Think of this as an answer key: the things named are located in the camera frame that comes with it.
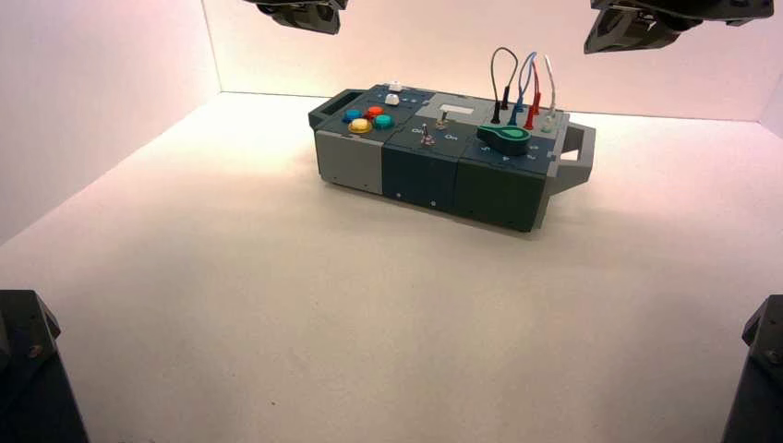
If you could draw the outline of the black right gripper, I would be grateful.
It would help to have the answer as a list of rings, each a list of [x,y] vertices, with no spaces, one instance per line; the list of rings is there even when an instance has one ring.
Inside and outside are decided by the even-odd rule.
[[[661,11],[605,9],[588,33],[584,54],[660,49],[701,24],[701,19],[681,18]]]

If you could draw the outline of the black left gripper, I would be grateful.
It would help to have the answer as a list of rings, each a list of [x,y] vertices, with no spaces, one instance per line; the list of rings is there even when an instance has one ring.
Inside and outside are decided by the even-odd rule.
[[[257,3],[257,9],[277,24],[298,30],[337,34],[340,3]]]

